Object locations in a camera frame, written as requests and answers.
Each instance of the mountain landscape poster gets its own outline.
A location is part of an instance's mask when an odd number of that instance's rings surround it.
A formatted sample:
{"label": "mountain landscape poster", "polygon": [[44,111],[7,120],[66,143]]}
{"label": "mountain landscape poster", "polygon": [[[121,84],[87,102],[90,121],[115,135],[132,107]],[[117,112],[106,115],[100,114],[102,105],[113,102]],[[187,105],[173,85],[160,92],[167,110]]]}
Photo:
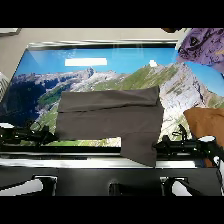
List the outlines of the mountain landscape poster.
{"label": "mountain landscape poster", "polygon": [[[211,68],[178,63],[173,48],[70,49],[25,52],[1,104],[1,122],[24,126],[28,120],[54,133],[62,91],[131,90],[160,86],[164,118],[160,138],[172,136],[191,107],[224,108],[224,81]],[[106,58],[105,66],[65,66],[67,58]],[[151,67],[150,60],[157,66]],[[57,146],[120,146],[118,138],[52,142]]]}

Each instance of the gray cloth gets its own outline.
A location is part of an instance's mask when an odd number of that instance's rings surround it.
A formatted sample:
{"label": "gray cloth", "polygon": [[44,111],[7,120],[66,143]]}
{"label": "gray cloth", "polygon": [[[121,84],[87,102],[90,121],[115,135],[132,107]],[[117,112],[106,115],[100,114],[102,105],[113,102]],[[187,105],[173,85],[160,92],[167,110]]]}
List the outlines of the gray cloth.
{"label": "gray cloth", "polygon": [[121,156],[155,166],[163,107],[159,87],[139,90],[62,92],[56,135],[60,140],[121,137]]}

